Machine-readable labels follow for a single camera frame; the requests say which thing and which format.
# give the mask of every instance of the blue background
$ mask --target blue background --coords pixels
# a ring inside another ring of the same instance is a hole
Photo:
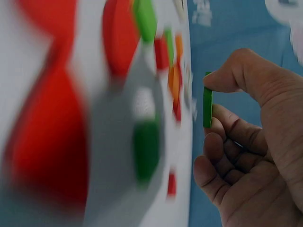
[[[203,149],[203,83],[206,71],[218,69],[239,48],[250,48],[268,60],[303,75],[290,44],[290,28],[276,22],[264,0],[210,0],[211,27],[192,24],[196,5],[188,0],[190,22],[193,96],[198,117],[193,129],[193,160]],[[261,125],[258,104],[245,93],[214,94],[214,102],[224,105],[246,121]],[[192,177],[190,227],[219,227],[217,209],[196,186]]]

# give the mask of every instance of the green shape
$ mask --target green shape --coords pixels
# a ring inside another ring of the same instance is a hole
[[[169,53],[170,66],[172,67],[172,65],[174,63],[174,43],[172,40],[171,29],[165,29],[164,36],[166,39],[167,49],[168,49],[168,53]]]
[[[153,42],[158,21],[151,0],[134,0],[133,11],[143,41]]]
[[[160,129],[157,119],[137,123],[133,143],[137,180],[139,183],[148,183],[160,159]]]
[[[213,116],[213,91],[204,87],[203,92],[203,127],[210,128],[212,126]]]

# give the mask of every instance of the red piece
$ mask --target red piece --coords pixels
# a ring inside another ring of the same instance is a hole
[[[169,67],[169,54],[167,51],[167,45],[165,36],[155,39],[155,53],[156,53],[156,63],[158,70],[164,70]]]
[[[169,173],[169,185],[167,189],[167,196],[175,197],[177,193],[176,176],[173,172]]]
[[[18,0],[18,3],[45,32],[57,38],[74,35],[77,0]]]
[[[103,43],[113,79],[125,81],[140,36],[131,0],[108,0],[102,18]]]
[[[87,123],[71,77],[60,67],[68,49],[52,49],[52,60],[10,137],[6,160],[14,184],[25,183],[65,206],[84,210],[89,184]]]
[[[180,103],[180,99],[179,99],[177,105],[175,103],[173,104],[173,112],[174,112],[174,115],[176,117],[176,121],[181,122],[181,103]]]
[[[177,68],[179,71],[179,82],[180,82],[180,88],[183,86],[183,80],[182,80],[182,68],[181,68],[181,57],[177,57]]]

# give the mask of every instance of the hand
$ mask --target hand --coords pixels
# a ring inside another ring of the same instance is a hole
[[[243,90],[261,106],[263,128],[214,105],[204,156],[194,163],[196,184],[223,226],[303,226],[303,79],[243,49],[204,84]]]

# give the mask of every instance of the magnetic piece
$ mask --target magnetic piece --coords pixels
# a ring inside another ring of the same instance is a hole
[[[179,71],[180,87],[182,87],[183,86],[183,79],[182,79],[183,70],[182,70],[182,67],[181,67],[181,57],[177,58],[177,68],[178,68],[178,71]]]
[[[174,65],[169,71],[168,86],[172,94],[175,104],[178,104],[180,95],[180,78],[179,70],[176,65]]]
[[[133,115],[135,120],[148,120],[156,118],[156,104],[152,90],[148,87],[139,87],[134,95]]]
[[[213,116],[213,91],[204,87],[203,93],[203,127],[210,128],[212,126]]]
[[[167,188],[167,196],[175,197],[177,194],[177,180],[174,172],[169,173],[169,185]]]
[[[164,36],[155,39],[155,54],[157,70],[164,70],[169,67],[169,54]]]
[[[178,101],[177,104],[173,104],[173,112],[174,112],[174,115],[176,117],[176,121],[177,122],[181,122],[181,103],[180,103],[180,99]]]
[[[153,42],[158,22],[151,0],[134,0],[133,11],[143,41]]]
[[[169,53],[170,66],[172,66],[174,63],[174,43],[173,43],[173,39],[172,39],[171,29],[166,29],[164,31],[164,36],[166,39],[167,49],[168,49],[168,53]]]
[[[139,183],[148,183],[160,159],[160,129],[155,120],[138,122],[134,127],[134,160]]]
[[[103,44],[112,79],[123,82],[140,40],[130,7],[131,0],[108,0],[102,18]]]
[[[74,36],[77,0],[18,0],[18,3],[45,32],[58,38]]]
[[[183,55],[182,34],[176,35],[175,42],[176,42],[176,49],[177,49],[177,58],[181,58]]]
[[[12,182],[84,211],[89,185],[85,111],[70,75],[48,66],[27,99],[5,152]]]
[[[184,0],[174,0],[176,10],[181,21],[185,20]]]

